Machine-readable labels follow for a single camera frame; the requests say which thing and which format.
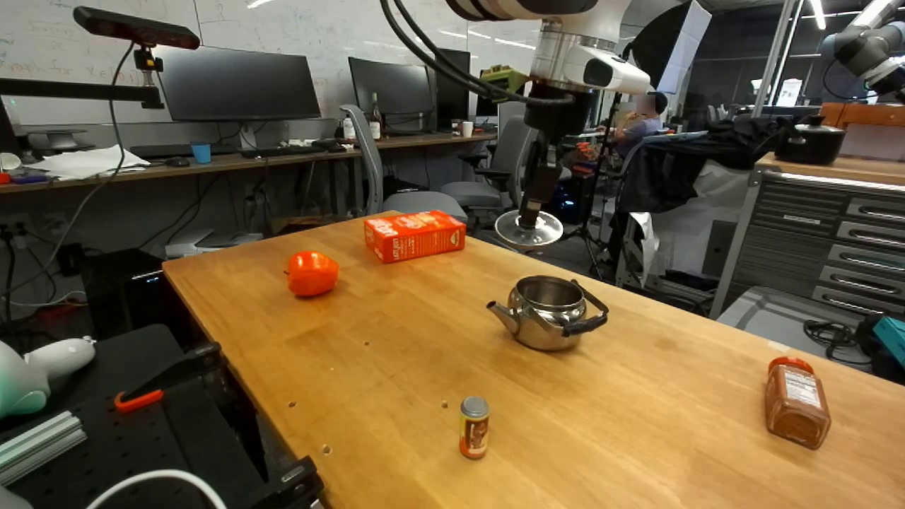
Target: metal drawer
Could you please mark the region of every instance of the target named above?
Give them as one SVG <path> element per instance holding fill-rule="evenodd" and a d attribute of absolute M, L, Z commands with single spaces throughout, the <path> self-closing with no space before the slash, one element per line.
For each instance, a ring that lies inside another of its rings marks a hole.
<path fill-rule="evenodd" d="M 846 215 L 854 221 L 905 222 L 905 203 L 857 194 L 850 197 Z"/>
<path fill-rule="evenodd" d="M 847 197 L 837 190 L 767 183 L 751 222 L 799 234 L 833 234 Z"/>
<path fill-rule="evenodd" d="M 869 245 L 833 242 L 826 259 L 847 269 L 886 272 L 894 276 L 905 276 L 905 253 L 890 253 Z"/>
<path fill-rule="evenodd" d="M 869 245 L 878 245 L 878 248 L 901 248 L 905 251 L 901 225 L 842 221 L 837 238 L 850 239 L 850 242 L 869 242 Z"/>
<path fill-rule="evenodd" d="M 832 285 L 816 285 L 811 294 L 816 302 L 828 302 L 854 314 L 878 316 L 878 314 L 905 314 L 905 302 L 876 300 Z"/>
<path fill-rule="evenodd" d="M 905 302 L 905 279 L 894 279 L 886 275 L 850 272 L 842 266 L 823 266 L 819 282 L 839 285 L 846 292 L 874 294 L 878 300 Z"/>

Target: brown bottle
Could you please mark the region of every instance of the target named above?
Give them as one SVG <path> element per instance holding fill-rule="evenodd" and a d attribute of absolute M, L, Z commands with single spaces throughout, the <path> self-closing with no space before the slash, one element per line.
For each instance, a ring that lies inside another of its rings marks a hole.
<path fill-rule="evenodd" d="M 813 368 L 798 357 L 770 361 L 767 429 L 816 450 L 828 433 L 828 408 Z"/>

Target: pot handle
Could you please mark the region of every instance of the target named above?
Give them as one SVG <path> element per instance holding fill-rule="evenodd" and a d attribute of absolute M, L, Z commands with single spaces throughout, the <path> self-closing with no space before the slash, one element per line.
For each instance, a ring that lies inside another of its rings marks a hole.
<path fill-rule="evenodd" d="M 587 316 L 587 320 L 580 320 L 580 321 L 565 321 L 565 324 L 562 324 L 562 337 L 584 333 L 584 331 L 594 331 L 594 328 L 604 324 L 604 320 L 607 320 L 607 314 L 610 314 L 610 311 L 604 309 L 604 302 L 597 300 L 594 294 L 587 294 L 584 285 L 580 285 L 576 279 L 572 279 L 572 285 L 573 285 L 576 292 L 583 292 L 583 297 L 600 311 L 600 316 Z"/>

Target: office chair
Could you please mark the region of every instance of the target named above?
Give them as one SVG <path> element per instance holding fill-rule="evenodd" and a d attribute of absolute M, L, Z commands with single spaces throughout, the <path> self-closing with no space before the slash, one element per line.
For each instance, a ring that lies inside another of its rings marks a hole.
<path fill-rule="evenodd" d="M 358 150 L 362 150 L 362 162 L 365 162 L 365 173 L 368 173 L 368 203 L 365 203 L 368 215 L 381 212 L 381 210 L 395 210 L 405 215 L 425 212 L 425 210 L 442 210 L 442 212 L 459 218 L 461 222 L 470 221 L 470 215 L 459 207 L 459 201 L 453 201 L 444 193 L 402 190 L 402 193 L 384 194 L 384 164 L 378 159 L 368 119 L 365 119 L 362 108 L 355 108 L 355 105 L 343 105 L 343 111 L 354 121 L 355 136 L 358 136 Z"/>
<path fill-rule="evenodd" d="M 450 181 L 437 187 L 437 193 L 453 194 L 461 210 L 470 212 L 470 222 L 484 225 L 495 221 L 504 210 L 511 210 L 521 197 L 521 179 L 525 173 L 525 162 L 536 130 L 529 128 L 524 119 L 508 119 L 500 130 L 495 155 L 488 159 L 487 170 L 478 170 L 487 179 L 475 181 Z"/>

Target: metal pot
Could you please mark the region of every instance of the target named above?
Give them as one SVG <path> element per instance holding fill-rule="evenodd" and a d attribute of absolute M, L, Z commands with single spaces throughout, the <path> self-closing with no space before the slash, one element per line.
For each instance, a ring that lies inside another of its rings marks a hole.
<path fill-rule="evenodd" d="M 495 300 L 487 309 L 505 324 L 505 331 L 535 350 L 567 350 L 580 333 L 604 324 L 607 309 L 587 294 L 576 279 L 524 276 L 508 292 L 508 309 Z"/>

